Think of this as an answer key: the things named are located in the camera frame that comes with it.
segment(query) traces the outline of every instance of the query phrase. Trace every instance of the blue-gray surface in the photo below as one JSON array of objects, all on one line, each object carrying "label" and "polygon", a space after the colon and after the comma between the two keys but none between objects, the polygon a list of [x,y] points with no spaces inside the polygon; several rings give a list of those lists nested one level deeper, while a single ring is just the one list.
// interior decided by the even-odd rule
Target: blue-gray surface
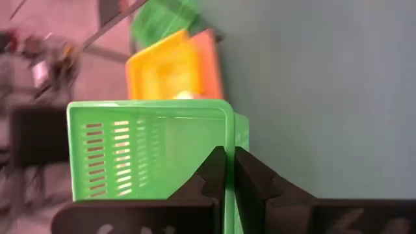
[{"label": "blue-gray surface", "polygon": [[416,1],[210,0],[250,149],[319,197],[416,198]]}]

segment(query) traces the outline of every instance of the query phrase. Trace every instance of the green plastic basket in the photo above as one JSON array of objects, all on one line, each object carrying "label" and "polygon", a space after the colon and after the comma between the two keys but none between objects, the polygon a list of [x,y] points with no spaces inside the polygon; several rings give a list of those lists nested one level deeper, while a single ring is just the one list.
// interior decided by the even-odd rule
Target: green plastic basket
[{"label": "green plastic basket", "polygon": [[248,149],[248,120],[227,102],[82,101],[67,114],[75,201],[167,199],[224,146],[224,233],[234,233],[234,152],[236,145]]},{"label": "green plastic basket", "polygon": [[198,19],[196,0],[148,0],[131,24],[131,34],[142,47],[181,30]]}]

